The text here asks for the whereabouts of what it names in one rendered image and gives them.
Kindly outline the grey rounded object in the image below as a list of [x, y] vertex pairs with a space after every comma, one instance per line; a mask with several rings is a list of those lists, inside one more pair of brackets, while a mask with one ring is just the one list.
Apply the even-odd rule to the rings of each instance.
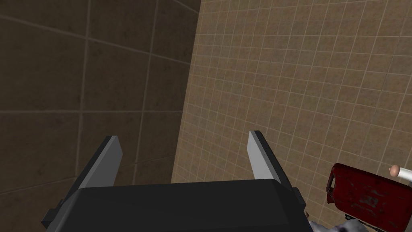
[[309, 224], [313, 232], [368, 232], [366, 227], [356, 219], [347, 220], [332, 228], [326, 228], [314, 221], [309, 221]]

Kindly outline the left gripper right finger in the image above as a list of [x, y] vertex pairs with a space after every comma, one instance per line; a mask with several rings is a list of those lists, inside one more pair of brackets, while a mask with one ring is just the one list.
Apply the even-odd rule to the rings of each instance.
[[284, 169], [259, 130], [249, 132], [247, 154], [255, 179], [273, 179], [288, 190], [292, 190], [293, 187]]

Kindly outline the red canister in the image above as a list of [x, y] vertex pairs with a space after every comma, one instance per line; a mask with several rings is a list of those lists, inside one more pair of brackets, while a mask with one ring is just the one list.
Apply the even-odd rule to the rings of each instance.
[[345, 218], [377, 232], [412, 232], [412, 187], [336, 163], [326, 186], [327, 203]]

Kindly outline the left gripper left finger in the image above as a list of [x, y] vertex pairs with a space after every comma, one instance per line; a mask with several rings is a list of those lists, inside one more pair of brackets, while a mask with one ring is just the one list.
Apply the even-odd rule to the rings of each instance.
[[106, 136], [69, 189], [62, 203], [65, 203], [78, 189], [113, 186], [122, 156], [118, 136]]

